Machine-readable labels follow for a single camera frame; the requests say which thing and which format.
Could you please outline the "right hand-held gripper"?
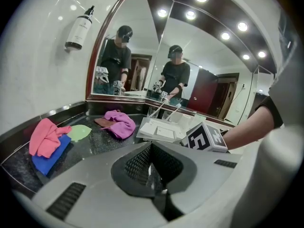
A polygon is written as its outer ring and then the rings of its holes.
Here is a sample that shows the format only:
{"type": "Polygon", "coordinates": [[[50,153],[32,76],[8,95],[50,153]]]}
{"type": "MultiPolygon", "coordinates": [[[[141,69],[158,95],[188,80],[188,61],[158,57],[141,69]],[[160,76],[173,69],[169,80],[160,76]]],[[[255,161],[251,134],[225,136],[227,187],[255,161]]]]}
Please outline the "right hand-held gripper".
{"type": "Polygon", "coordinates": [[[180,145],[194,150],[227,152],[228,148],[220,130],[202,122],[186,132],[180,145]]]}

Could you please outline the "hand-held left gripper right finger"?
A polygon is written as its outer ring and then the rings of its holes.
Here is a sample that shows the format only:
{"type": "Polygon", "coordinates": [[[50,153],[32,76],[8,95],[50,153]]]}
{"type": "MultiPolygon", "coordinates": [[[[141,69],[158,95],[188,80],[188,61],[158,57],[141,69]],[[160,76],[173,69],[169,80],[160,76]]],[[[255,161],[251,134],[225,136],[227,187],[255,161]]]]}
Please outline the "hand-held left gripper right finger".
{"type": "Polygon", "coordinates": [[[188,157],[197,173],[185,191],[170,196],[176,218],[165,228],[257,228],[273,220],[282,226],[279,209],[303,163],[303,128],[273,130],[242,155],[190,150],[161,142],[188,157]]]}

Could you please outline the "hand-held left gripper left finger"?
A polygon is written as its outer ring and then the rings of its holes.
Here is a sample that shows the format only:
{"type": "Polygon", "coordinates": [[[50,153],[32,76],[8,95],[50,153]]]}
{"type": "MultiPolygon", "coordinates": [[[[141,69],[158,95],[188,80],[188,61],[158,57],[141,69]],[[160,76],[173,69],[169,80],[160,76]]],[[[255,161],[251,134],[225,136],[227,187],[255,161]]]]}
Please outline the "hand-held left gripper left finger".
{"type": "Polygon", "coordinates": [[[147,143],[90,156],[45,184],[32,198],[47,210],[72,183],[85,186],[64,221],[80,228],[159,228],[168,222],[150,199],[132,197],[113,181],[116,160],[147,143]]]}

